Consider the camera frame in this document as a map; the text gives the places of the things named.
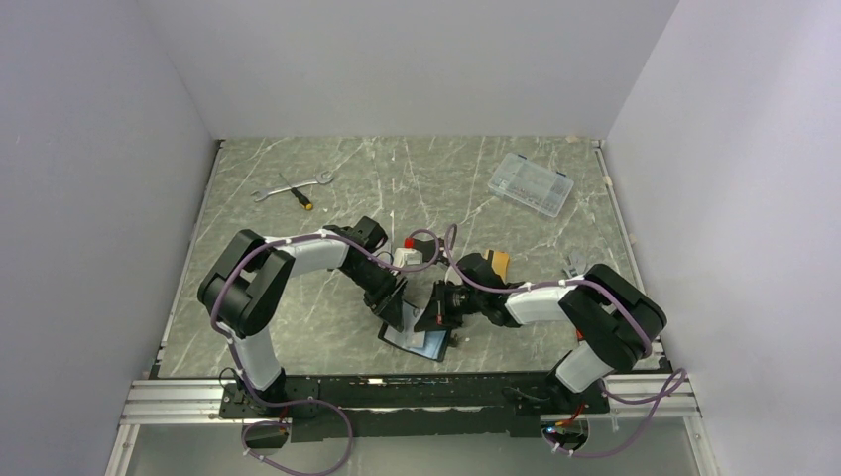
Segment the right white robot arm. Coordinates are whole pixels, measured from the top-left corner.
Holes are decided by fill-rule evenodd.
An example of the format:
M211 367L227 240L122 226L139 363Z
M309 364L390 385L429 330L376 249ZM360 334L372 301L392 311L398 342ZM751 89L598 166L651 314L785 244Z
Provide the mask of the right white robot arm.
M552 368L546 385L548 402L560 412L580 404L597 380L632 370L651 354L654 339L667 325L658 304L605 264L596 264L577 278L542 285L508 283L478 253L462 257L452 270L459 282L434 284L412 330L455 329L464 316L475 313L509 328L571 323L582 341Z

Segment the black leather card holder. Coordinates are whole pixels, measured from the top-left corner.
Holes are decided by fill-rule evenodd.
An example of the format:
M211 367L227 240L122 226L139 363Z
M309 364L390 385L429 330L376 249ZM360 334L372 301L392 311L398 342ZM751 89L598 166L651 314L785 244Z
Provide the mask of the black leather card holder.
M414 325L420 321L421 310L406 301L402 302L402 331L388 323L383 323L378 339L404 352L414 354L433 362L442 362L452 331L430 330L414 331Z

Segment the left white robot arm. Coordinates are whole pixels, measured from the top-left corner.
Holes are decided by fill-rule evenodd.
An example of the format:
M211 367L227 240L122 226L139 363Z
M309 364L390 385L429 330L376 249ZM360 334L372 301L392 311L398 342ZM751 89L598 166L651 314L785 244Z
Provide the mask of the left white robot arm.
M291 278L338 270L363 291L363 302L384 324L402 331L414 308L403 299L405 279L373 261L387 240L384 228L364 216L354 226L327 225L269 246L251 229L237 232L197 290L211 325L228 343L246 404L262 417L287 398L286 373L268 325Z

